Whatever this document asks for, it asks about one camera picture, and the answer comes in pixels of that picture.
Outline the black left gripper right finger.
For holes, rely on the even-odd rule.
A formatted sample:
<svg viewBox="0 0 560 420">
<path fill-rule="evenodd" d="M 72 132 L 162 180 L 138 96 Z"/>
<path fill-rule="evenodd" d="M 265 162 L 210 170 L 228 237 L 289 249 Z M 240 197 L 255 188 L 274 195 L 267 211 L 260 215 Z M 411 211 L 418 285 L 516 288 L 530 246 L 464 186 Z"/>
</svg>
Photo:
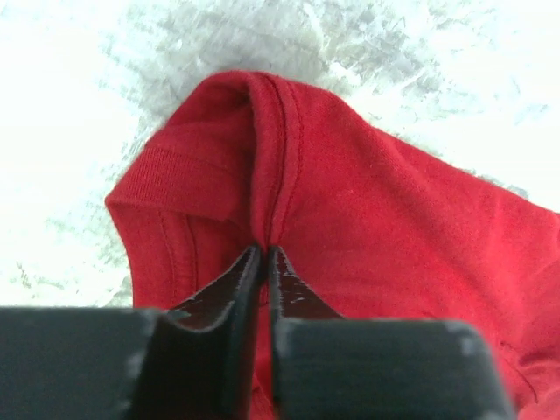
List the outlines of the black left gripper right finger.
<svg viewBox="0 0 560 420">
<path fill-rule="evenodd" d="M 515 418 L 487 343 L 454 320 L 346 319 L 269 256 L 273 404 L 279 419 Z"/>
</svg>

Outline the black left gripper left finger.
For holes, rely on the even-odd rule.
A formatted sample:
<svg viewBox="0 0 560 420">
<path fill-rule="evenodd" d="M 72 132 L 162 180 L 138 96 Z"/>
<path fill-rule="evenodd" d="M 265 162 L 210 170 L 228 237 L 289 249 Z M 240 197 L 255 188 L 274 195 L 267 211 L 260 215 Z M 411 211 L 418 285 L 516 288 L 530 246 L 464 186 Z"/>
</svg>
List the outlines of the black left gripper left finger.
<svg viewBox="0 0 560 420">
<path fill-rule="evenodd" d="M 246 419 L 262 257 L 169 311 L 4 307 L 4 419 Z"/>
</svg>

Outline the red t shirt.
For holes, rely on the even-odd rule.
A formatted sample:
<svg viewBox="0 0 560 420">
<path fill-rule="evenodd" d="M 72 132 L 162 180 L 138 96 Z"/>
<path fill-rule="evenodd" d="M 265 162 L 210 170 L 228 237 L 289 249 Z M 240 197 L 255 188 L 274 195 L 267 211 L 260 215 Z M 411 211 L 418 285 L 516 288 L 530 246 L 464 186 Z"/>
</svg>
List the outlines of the red t shirt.
<svg viewBox="0 0 560 420">
<path fill-rule="evenodd" d="M 461 319 L 520 419 L 559 416 L 559 216 L 267 73 L 202 81 L 106 198 L 133 302 L 178 305 L 278 246 L 349 318 Z"/>
</svg>

